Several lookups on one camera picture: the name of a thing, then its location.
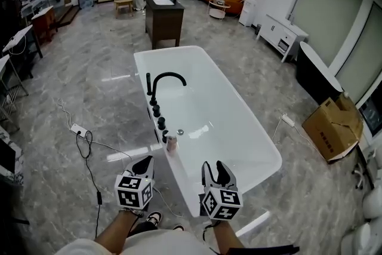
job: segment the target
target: marble floor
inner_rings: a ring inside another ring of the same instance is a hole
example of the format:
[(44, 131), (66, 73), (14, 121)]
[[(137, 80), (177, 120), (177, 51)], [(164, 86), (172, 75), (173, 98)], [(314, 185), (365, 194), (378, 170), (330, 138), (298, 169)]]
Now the marble floor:
[[(317, 105), (295, 80), (295, 66), (282, 64), (281, 55), (256, 41), (254, 29), (243, 27), (238, 19), (218, 21), (206, 15), (204, 3), (179, 1), (186, 8), (180, 44), (205, 49), (270, 137), (284, 112), (304, 133), (301, 123)], [(25, 152), (20, 205), (31, 223), (22, 227), (31, 254), (52, 254), (76, 238), (94, 238), (96, 193), (57, 105), (59, 99), (72, 114), (72, 122), (91, 130), (95, 141), (124, 152), (152, 151), (158, 157), (156, 187), (173, 212), (183, 217), (173, 216), (157, 193), (150, 210), (163, 211), (163, 228), (181, 223), (201, 237), (207, 220), (189, 216), (167, 175), (147, 117), (133, 54), (149, 49), (143, 13), (115, 19), (112, 3), (80, 11), (71, 25), (60, 28), (42, 47), (44, 58), (36, 59), (35, 78), (25, 81), (30, 95), (17, 102), (21, 130), (11, 136)], [(328, 165), (283, 122), (274, 142), (282, 155), (281, 169), (244, 195), (244, 209), (232, 226), (238, 230), (268, 210), (266, 224), (241, 236), (247, 247), (295, 244), (301, 254), (338, 254), (344, 233), (362, 223), (364, 191), (354, 188), (350, 174), (355, 154)], [(87, 149), (84, 142), (80, 146)], [(113, 184), (128, 159), (103, 146), (92, 148), (89, 166), (104, 202), (100, 232), (118, 211)], [(207, 237), (214, 244), (211, 233)]]

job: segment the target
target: white drawer unit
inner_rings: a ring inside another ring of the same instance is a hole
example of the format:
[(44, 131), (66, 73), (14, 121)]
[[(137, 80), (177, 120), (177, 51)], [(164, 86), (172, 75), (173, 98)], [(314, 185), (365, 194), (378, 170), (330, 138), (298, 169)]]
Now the white drawer unit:
[(285, 62), (287, 57), (293, 59), (297, 55), (300, 42), (309, 35), (291, 24), (289, 20), (276, 19), (267, 14), (256, 39), (260, 39), (260, 37), (283, 54), (281, 62)]

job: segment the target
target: black bathtub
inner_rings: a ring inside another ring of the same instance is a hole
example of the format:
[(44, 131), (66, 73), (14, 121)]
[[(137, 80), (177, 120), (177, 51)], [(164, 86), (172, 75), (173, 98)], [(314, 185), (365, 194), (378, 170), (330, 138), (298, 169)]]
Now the black bathtub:
[(329, 97), (336, 100), (343, 92), (335, 76), (305, 42), (298, 50), (296, 79), (319, 105)]

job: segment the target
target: wooden step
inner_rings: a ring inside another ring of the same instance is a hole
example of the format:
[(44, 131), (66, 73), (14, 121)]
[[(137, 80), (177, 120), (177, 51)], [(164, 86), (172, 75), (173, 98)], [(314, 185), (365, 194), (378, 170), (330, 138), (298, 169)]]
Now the wooden step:
[(56, 21), (58, 24), (64, 19), (65, 15), (72, 9), (72, 7), (73, 5), (68, 5), (67, 7), (60, 9), (59, 13), (56, 14)]
[(73, 19), (76, 17), (78, 11), (79, 11), (78, 5), (71, 7), (70, 10), (62, 18), (62, 20), (58, 23), (58, 27), (63, 27), (63, 26), (67, 26), (71, 24)]

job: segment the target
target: wooden stool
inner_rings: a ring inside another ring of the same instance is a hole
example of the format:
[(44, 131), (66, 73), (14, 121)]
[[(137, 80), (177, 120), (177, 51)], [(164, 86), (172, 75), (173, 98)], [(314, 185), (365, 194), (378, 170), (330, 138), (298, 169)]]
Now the wooden stool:
[(134, 0), (114, 0), (115, 3), (115, 18), (118, 18), (119, 7), (128, 5), (130, 9), (131, 16), (134, 16), (133, 12), (133, 2)]

